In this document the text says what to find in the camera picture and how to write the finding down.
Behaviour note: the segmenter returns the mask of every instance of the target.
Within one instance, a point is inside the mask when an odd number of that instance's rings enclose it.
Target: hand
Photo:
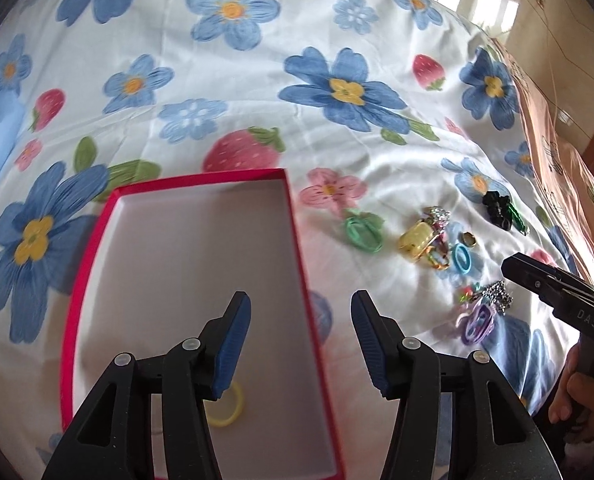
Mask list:
[[[572,414],[572,401],[576,400],[589,410],[589,416],[576,442],[594,440],[594,379],[575,372],[579,359],[579,344],[574,345],[566,357],[566,365],[561,373],[561,380],[555,399],[548,409],[548,418],[552,424],[568,420]]]

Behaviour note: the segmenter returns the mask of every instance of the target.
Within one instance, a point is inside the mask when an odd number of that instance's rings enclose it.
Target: metal rivet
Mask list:
[[[119,354],[114,358],[114,363],[117,366],[125,366],[130,363],[132,357],[130,354]]]
[[[421,342],[416,337],[405,337],[401,344],[408,350],[417,350],[421,347]]]
[[[202,345],[202,342],[199,341],[196,337],[191,337],[190,339],[186,339],[181,346],[184,350],[196,350]]]
[[[490,362],[490,356],[483,350],[475,350],[474,354],[472,354],[472,358],[477,361],[477,363],[481,363],[483,365]]]

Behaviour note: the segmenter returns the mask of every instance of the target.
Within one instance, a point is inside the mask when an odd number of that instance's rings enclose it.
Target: orange flower center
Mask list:
[[[48,233],[54,221],[52,216],[45,216],[39,220],[30,220],[24,229],[22,240],[14,250],[14,262],[23,265],[29,259],[36,262],[41,260],[48,250]]]
[[[221,14],[228,20],[241,18],[246,12],[246,8],[237,2],[226,2],[221,6]]]
[[[131,77],[123,85],[123,91],[128,95],[136,94],[144,87],[144,82],[141,77]]]
[[[488,183],[486,179],[481,175],[472,176],[472,185],[482,195],[485,195],[488,192]]]
[[[486,83],[486,93],[488,97],[503,97],[506,95],[504,89],[504,83],[498,77],[492,77],[487,75],[484,78],[484,83]]]
[[[343,79],[331,79],[330,88],[333,90],[333,97],[337,101],[357,106],[365,105],[365,101],[362,99],[364,89],[359,83],[352,83]]]
[[[8,63],[4,68],[4,77],[10,79],[16,72],[16,65],[12,62]]]
[[[417,10],[423,10],[426,8],[426,4],[423,3],[421,0],[410,0],[413,4],[413,7]]]

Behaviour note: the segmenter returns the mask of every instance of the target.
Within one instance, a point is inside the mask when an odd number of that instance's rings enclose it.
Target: red strawberry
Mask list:
[[[439,63],[432,57],[419,54],[414,57],[413,74],[421,86],[426,90],[443,90],[446,73]]]
[[[53,88],[41,94],[32,109],[32,125],[30,129],[34,132],[43,130],[48,123],[53,120],[55,115],[66,102],[66,95],[58,88]]]
[[[237,130],[214,143],[203,159],[203,171],[258,170],[275,168],[286,150],[279,129]]]

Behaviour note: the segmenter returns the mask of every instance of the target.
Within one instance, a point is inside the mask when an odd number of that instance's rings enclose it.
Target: yellow ring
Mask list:
[[[230,415],[228,418],[214,418],[206,413],[206,420],[213,428],[225,428],[226,426],[231,425],[239,418],[241,412],[244,411],[244,392],[241,389],[240,384],[237,383],[237,381],[232,381],[232,383],[230,383],[229,390],[232,390],[232,392],[235,394],[235,399],[237,399],[235,411],[232,412],[232,415]]]

